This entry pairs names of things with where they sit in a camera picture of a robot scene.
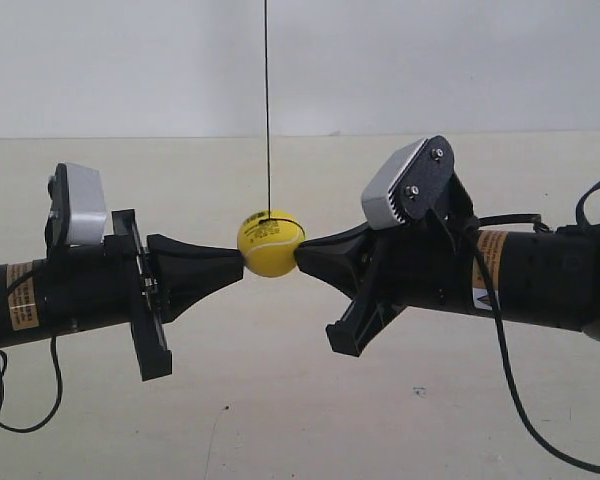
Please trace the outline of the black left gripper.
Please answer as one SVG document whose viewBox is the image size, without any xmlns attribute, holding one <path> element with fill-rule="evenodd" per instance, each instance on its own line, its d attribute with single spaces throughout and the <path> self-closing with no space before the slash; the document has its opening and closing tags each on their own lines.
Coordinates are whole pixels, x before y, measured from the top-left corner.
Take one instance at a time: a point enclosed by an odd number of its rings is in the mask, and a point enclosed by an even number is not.
<svg viewBox="0 0 600 480">
<path fill-rule="evenodd" d="M 143 245 L 134 209 L 111 212 L 113 233 L 105 244 L 116 257 L 128 296 L 128 319 L 143 381 L 172 374 L 172 352 L 163 323 L 243 278 L 244 259 L 235 248 L 188 244 L 161 234 Z"/>
</svg>

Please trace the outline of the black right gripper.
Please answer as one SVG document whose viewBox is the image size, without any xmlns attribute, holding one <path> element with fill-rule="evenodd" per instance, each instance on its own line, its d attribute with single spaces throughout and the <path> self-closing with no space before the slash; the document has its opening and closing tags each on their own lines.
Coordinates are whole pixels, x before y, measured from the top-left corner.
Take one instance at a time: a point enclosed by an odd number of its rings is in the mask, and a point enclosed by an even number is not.
<svg viewBox="0 0 600 480">
<path fill-rule="evenodd" d="M 351 300 L 326 327 L 331 349 L 360 356 L 409 307 L 448 312 L 464 307 L 473 255 L 463 235 L 476 224 L 470 196 L 453 174 L 419 221 L 382 231 L 362 223 L 303 241 L 294 252 L 298 269 Z"/>
</svg>

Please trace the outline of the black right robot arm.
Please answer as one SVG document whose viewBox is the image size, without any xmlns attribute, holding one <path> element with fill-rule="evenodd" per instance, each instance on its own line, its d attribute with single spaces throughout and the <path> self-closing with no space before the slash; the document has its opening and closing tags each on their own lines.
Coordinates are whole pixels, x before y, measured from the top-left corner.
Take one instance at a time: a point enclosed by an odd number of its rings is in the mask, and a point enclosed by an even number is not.
<svg viewBox="0 0 600 480">
<path fill-rule="evenodd" d="M 327 328 L 331 348 L 359 356 L 410 307 L 578 332 L 600 342 L 600 224 L 557 229 L 527 215 L 479 218 L 457 177 L 419 220 L 368 225 L 302 243 L 301 272 L 349 298 Z"/>
</svg>

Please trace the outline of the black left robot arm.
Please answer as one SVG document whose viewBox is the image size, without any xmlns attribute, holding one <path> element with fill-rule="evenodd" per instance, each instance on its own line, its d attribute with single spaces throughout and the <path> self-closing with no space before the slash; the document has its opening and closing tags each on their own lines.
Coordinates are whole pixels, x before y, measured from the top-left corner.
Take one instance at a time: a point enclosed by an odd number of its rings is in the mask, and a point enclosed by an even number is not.
<svg viewBox="0 0 600 480">
<path fill-rule="evenodd" d="M 127 323 L 143 380 L 172 372 L 164 325 L 242 279 L 236 249 L 142 238 L 132 209 L 97 245 L 0 265 L 0 348 Z"/>
</svg>

